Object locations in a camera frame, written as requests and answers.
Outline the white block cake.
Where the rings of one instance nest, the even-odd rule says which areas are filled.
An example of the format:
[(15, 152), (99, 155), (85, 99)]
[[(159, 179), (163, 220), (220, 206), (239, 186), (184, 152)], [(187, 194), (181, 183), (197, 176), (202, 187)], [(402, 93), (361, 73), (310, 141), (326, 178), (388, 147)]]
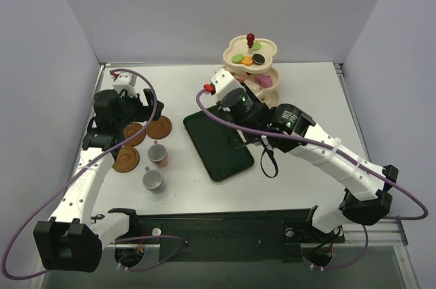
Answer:
[(260, 96), (260, 91), (262, 90), (261, 86), (255, 82), (248, 82), (248, 88), (253, 92), (256, 97)]

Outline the brown coaster front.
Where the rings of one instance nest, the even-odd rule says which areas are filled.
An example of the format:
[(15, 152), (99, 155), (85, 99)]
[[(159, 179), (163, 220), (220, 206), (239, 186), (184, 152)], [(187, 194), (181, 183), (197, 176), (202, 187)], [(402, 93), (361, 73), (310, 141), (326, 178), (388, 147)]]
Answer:
[(112, 168), (119, 173), (132, 171), (140, 161), (140, 154), (134, 147), (123, 147), (120, 149)]

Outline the grey mug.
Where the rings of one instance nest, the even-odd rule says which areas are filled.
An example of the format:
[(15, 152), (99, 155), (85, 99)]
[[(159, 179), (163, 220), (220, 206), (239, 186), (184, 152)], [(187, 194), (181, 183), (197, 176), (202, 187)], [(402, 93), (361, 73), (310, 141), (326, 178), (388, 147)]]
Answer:
[(154, 194), (159, 194), (165, 189), (164, 176), (160, 171), (146, 167), (142, 177), (143, 186)]

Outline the brown coaster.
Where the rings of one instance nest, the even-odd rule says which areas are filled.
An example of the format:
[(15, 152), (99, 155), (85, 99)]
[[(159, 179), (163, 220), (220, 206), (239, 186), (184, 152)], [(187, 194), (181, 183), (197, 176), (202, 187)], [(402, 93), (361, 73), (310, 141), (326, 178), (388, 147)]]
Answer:
[(112, 168), (119, 173), (132, 171), (140, 161), (140, 154), (134, 147), (123, 147), (120, 149)]
[(146, 132), (145, 131), (142, 132), (141, 131), (142, 128), (143, 128), (142, 124), (134, 122), (128, 125), (123, 130), (125, 139), (129, 140), (125, 144), (125, 146), (135, 147), (144, 141), (144, 139), (146, 138)]
[(146, 135), (155, 140), (165, 138), (171, 131), (171, 120), (163, 115), (157, 121), (151, 121), (145, 130)]

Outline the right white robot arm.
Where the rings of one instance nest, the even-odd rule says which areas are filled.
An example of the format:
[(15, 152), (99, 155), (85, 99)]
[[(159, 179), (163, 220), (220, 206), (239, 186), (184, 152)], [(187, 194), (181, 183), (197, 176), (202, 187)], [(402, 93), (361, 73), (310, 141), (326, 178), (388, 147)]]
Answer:
[(304, 224), (307, 238), (319, 241), (346, 223), (371, 226), (389, 214), (390, 186), (380, 177), (396, 181), (399, 171), (394, 166), (377, 166), (356, 155), (343, 146), (340, 138), (328, 135), (294, 105), (270, 108), (242, 87), (219, 94), (217, 101), (226, 120), (262, 132), (260, 136), (245, 133), (248, 142), (261, 144), (268, 154), (278, 149), (299, 157), (345, 188), (344, 197), (328, 206), (316, 207), (312, 218)]

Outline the green macaron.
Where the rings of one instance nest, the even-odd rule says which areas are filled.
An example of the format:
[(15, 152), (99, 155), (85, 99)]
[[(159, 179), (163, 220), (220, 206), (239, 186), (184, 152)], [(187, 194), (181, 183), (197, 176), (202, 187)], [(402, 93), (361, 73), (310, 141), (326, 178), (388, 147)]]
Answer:
[(241, 63), (241, 61), (244, 59), (244, 54), (237, 54), (237, 55), (234, 55), (232, 58), (231, 58), (231, 62), (232, 63)]
[(255, 41), (253, 43), (253, 46), (251, 47), (252, 51), (258, 51), (259, 49), (261, 49), (262, 44), (260, 42)]

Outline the pink block cake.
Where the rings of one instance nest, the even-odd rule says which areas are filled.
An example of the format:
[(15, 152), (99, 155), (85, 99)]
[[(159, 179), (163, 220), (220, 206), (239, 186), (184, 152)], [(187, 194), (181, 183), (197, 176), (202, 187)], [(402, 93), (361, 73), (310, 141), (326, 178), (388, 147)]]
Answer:
[(257, 74), (254, 79), (261, 88), (267, 89), (273, 86), (273, 79), (268, 75)]

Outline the dark chocolate macaron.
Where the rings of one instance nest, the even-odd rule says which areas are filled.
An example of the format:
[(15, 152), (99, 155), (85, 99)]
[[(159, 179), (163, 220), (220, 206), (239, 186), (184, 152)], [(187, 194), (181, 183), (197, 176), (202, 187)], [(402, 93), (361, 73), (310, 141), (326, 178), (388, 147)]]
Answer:
[(258, 53), (253, 54), (251, 59), (252, 59), (253, 63), (256, 65), (263, 65), (263, 64), (265, 64), (265, 60), (266, 60), (263, 55), (258, 54)]

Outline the pink mug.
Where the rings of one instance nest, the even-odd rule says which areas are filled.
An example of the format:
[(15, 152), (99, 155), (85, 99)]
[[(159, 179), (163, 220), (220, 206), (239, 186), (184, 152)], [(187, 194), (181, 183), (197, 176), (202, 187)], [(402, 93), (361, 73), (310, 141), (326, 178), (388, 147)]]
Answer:
[(167, 148), (157, 140), (149, 147), (147, 151), (148, 159), (158, 168), (164, 168), (168, 165)]

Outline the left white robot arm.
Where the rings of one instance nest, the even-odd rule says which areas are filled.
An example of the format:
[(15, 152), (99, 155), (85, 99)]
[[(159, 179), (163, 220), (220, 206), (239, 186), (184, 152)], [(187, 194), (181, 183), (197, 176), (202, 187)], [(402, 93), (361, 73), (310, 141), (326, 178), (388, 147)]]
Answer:
[(95, 95), (94, 116), (82, 141), (80, 163), (74, 182), (49, 220), (38, 221), (33, 230), (45, 269), (93, 272), (102, 252), (120, 238), (134, 242), (140, 234), (136, 211), (112, 208), (102, 219), (93, 221), (93, 207), (105, 176), (125, 143), (125, 128), (134, 122), (154, 121), (164, 105), (152, 89), (145, 89), (144, 105), (138, 94), (106, 89)]

